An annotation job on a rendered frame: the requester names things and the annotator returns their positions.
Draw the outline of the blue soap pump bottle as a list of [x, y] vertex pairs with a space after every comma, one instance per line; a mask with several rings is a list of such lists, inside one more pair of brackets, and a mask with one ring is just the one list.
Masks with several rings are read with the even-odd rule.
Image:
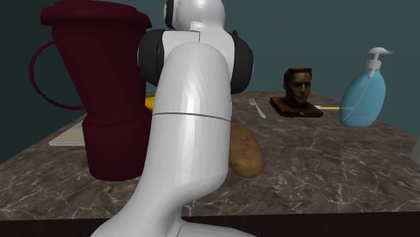
[[386, 95], [386, 84], [380, 68], [379, 55], [393, 52], [383, 47], [371, 48], [368, 54], [373, 59], [365, 69], [348, 85], [339, 106], [339, 120], [345, 127], [368, 127], [378, 117]]

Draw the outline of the dark red lidded mug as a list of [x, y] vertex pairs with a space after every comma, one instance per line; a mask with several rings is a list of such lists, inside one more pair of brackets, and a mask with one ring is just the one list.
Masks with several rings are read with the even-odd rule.
[[40, 22], [55, 45], [87, 112], [82, 122], [90, 174], [122, 181], [142, 174], [151, 111], [137, 62], [149, 18], [134, 7], [98, 0], [60, 0]]

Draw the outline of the brown potato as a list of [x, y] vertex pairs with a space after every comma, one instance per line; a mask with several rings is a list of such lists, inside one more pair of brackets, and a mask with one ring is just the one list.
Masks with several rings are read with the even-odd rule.
[[243, 178], [259, 176], [265, 168], [258, 141], [251, 131], [239, 122], [231, 123], [229, 167]]

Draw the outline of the pale flat book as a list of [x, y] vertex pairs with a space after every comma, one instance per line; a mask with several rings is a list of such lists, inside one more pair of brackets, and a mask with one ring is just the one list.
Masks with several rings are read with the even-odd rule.
[[77, 123], [64, 133], [48, 142], [50, 146], [84, 146], [82, 122]]

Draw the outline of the grey translucent thing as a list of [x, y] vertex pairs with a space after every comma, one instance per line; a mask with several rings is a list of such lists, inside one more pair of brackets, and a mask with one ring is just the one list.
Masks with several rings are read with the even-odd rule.
[[411, 152], [410, 158], [416, 164], [420, 164], [420, 136], [416, 141], [416, 144]]

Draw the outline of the silver fork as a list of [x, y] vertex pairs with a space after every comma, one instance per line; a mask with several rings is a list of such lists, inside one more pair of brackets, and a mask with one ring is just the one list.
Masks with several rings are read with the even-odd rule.
[[263, 118], [263, 119], [265, 119], [266, 118], [266, 115], [264, 114], [264, 112], [259, 108], [259, 106], [258, 106], [258, 104], [256, 103], [256, 100], [254, 99], [254, 98], [250, 98], [249, 99], [249, 103], [250, 103], [250, 105], [252, 105], [252, 106], [254, 106], [256, 109], [257, 109], [257, 111], [258, 111], [258, 113], [259, 113], [259, 115], [260, 115], [260, 117], [261, 118]]

